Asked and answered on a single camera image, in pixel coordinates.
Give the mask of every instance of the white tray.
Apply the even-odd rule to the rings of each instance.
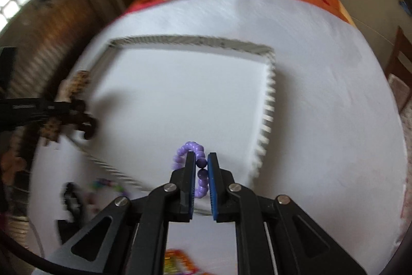
[[[196,141],[206,154],[217,152],[236,182],[252,187],[274,111],[272,48],[209,37],[128,37],[76,69],[91,72],[84,99],[100,121],[91,140],[71,135],[89,157],[151,189],[168,182],[176,150]],[[195,208],[209,210],[209,195]]]

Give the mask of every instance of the metal screw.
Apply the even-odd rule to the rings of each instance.
[[[289,196],[286,195],[279,195],[278,196],[278,203],[282,205],[288,205],[290,203]]]
[[[115,205],[116,206],[124,206],[128,203],[128,198],[125,196],[120,196],[115,199]]]
[[[167,193],[175,191],[177,188],[178,188],[177,185],[174,183],[167,183],[163,187],[164,191],[166,191]]]
[[[238,184],[238,183],[232,183],[232,184],[229,186],[229,190],[230,190],[230,191],[233,191],[234,193],[240,191],[241,188],[242,188],[242,186],[241,186],[240,184]]]

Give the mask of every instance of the white table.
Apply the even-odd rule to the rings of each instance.
[[[93,62],[109,39],[129,35],[203,35],[273,47],[275,122],[256,193],[290,195],[368,274],[379,273],[398,233],[406,151],[389,86],[357,29],[297,0],[176,0],[118,19],[94,39],[78,64]],[[64,182],[76,182],[83,177],[69,171],[83,159],[67,146],[61,143],[53,164],[66,167]],[[61,207],[44,197],[57,197],[63,182],[44,183],[51,151],[39,151],[31,184],[29,214],[44,241],[50,232],[49,213]],[[201,230],[200,221],[193,225]],[[221,234],[214,226],[210,235]],[[180,244],[188,251],[198,244],[175,242],[174,247]],[[207,271],[235,274],[234,249],[220,254],[225,266],[213,266],[213,249],[226,243],[233,240],[208,240],[202,250],[209,253],[190,255]]]

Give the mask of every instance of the white tablecloth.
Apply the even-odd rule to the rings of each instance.
[[[379,273],[398,234],[407,160],[388,83],[357,29],[298,0],[175,0],[118,19],[94,39],[78,64],[93,63],[109,39],[129,35],[204,35],[273,47],[276,112],[256,193],[290,195],[368,274]],[[38,197],[45,190],[58,197],[61,188],[44,183],[42,167],[50,165],[44,152],[52,150],[41,149],[31,184],[36,206],[30,206],[30,216],[44,240],[51,205]],[[70,162],[66,156],[54,164]],[[73,174],[67,178],[76,181]],[[216,237],[203,246],[204,253],[193,255],[195,262],[216,274],[235,274],[234,265],[233,271],[208,267],[213,265],[208,248],[222,242]],[[199,244],[198,239],[176,241],[174,247],[180,241],[188,251]],[[228,265],[234,253],[227,254]]]

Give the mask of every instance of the wooden chair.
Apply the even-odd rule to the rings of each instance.
[[[401,113],[409,100],[412,98],[412,73],[400,62],[398,58],[399,52],[402,52],[402,54],[405,55],[410,62],[412,62],[412,44],[403,34],[403,30],[398,26],[395,45],[393,46],[392,55],[389,58],[388,65],[385,69],[385,76],[389,79],[389,75],[393,74],[409,87],[408,97],[399,109],[399,113]]]

